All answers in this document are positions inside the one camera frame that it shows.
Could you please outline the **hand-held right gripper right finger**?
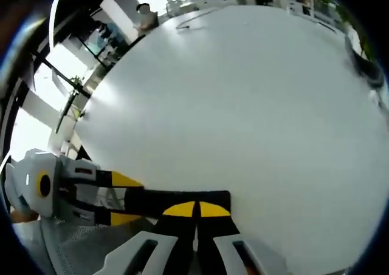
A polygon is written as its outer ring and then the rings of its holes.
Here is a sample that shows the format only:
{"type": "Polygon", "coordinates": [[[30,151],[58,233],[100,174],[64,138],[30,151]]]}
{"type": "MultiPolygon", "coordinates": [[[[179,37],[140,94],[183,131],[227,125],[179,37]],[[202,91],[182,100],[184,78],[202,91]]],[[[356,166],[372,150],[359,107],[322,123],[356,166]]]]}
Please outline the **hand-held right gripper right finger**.
{"type": "Polygon", "coordinates": [[[260,239],[242,234],[230,212],[200,202],[198,260],[203,274],[287,274],[286,259],[260,239]]]}

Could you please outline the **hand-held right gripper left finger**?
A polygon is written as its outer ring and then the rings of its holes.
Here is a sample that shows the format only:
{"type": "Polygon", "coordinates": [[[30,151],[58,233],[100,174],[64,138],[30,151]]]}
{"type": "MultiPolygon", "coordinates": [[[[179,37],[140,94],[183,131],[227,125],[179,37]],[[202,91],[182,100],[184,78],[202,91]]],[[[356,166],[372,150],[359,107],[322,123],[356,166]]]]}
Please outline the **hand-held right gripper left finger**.
{"type": "Polygon", "coordinates": [[[151,231],[141,231],[108,253],[97,274],[187,274],[193,254],[195,202],[166,209],[151,231]]]}

